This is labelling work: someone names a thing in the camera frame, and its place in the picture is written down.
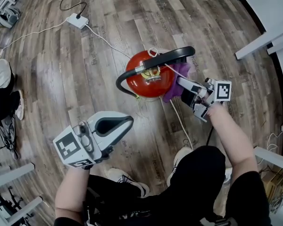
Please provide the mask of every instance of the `black hose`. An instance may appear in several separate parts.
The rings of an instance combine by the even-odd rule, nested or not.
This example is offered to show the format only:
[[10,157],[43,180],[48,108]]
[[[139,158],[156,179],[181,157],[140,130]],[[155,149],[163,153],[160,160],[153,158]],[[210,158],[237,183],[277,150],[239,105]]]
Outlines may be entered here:
[[126,71],[125,73],[121,74],[121,75],[118,77],[117,81],[116,81],[117,88],[118,88],[120,91],[122,91],[122,92],[124,92],[124,93],[126,93],[126,94],[129,94],[129,95],[133,96],[134,98],[137,98],[137,97],[138,97],[137,94],[135,94],[135,93],[133,93],[133,92],[131,92],[131,91],[125,89],[125,88],[122,86],[122,82],[123,82],[125,79],[127,79],[127,78],[129,78],[129,77],[131,77],[131,76],[133,76],[133,75],[136,75],[136,74],[137,74],[137,72],[135,71],[135,69]]

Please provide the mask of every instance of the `wooden floor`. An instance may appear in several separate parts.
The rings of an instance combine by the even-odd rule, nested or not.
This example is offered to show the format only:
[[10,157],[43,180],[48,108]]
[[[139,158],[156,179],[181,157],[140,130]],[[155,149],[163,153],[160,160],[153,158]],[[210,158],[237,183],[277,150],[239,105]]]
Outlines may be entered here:
[[[73,12],[61,11],[61,0],[19,0],[22,16],[11,30],[0,29],[0,46],[21,35],[63,22]],[[65,0],[64,6],[82,0]],[[175,49],[191,45],[196,55],[189,78],[206,77],[233,82],[230,114],[253,145],[264,147],[271,132],[282,123],[282,103],[272,60],[262,49],[237,61],[234,53],[260,33],[238,0],[84,0],[83,16],[89,25],[119,50],[133,56],[150,47]],[[120,92],[115,81],[128,59],[113,51],[85,27],[68,23],[21,39],[6,49],[8,60],[19,75],[18,88],[25,95],[25,119],[17,121],[17,145],[21,154],[14,161],[0,151],[0,163],[18,167],[36,165],[33,173],[11,183],[29,201],[40,195],[35,225],[52,225],[54,199],[66,168],[52,143],[68,125],[76,125],[101,110],[120,111],[134,117],[133,128],[115,146],[111,159],[92,169],[104,175],[110,167],[128,172],[150,186],[153,194],[166,188],[176,152],[187,140],[170,104],[161,100],[136,101]],[[203,123],[179,99],[173,100],[193,146],[204,145],[210,123]],[[216,211],[223,211],[222,202]]]

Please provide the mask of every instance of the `white table leg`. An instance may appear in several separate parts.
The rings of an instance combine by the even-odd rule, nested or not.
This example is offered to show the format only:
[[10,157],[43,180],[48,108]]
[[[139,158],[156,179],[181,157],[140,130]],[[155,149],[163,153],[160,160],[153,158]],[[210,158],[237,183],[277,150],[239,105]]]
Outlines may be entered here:
[[43,200],[42,200],[41,197],[36,197],[29,204],[27,204],[25,207],[23,207],[21,210],[19,210],[17,213],[15,213],[11,217],[7,218],[8,226],[13,225],[20,218],[23,218],[27,213],[29,213],[31,210],[33,210],[42,201]]
[[276,153],[270,152],[266,149],[263,149],[261,147],[255,147],[254,149],[255,155],[280,167],[283,168],[283,156],[278,155]]
[[280,21],[273,26],[269,31],[256,38],[253,42],[236,52],[237,59],[242,59],[250,53],[253,53],[257,49],[270,43],[272,40],[283,35],[283,21]]
[[9,171],[5,174],[0,175],[0,186],[19,178],[20,176],[34,170],[34,165],[32,163],[26,164],[20,168]]

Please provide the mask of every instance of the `purple cloth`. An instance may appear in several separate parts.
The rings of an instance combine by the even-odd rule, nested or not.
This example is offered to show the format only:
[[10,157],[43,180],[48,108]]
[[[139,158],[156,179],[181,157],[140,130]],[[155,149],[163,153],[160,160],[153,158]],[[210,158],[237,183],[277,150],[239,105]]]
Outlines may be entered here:
[[[187,77],[191,65],[189,63],[179,63],[172,65],[172,67],[174,70]],[[183,87],[176,83],[178,76],[179,75],[175,73],[173,84],[170,90],[163,97],[163,101],[166,103],[170,102],[170,99],[172,99],[173,97],[181,96],[181,94],[183,93]]]

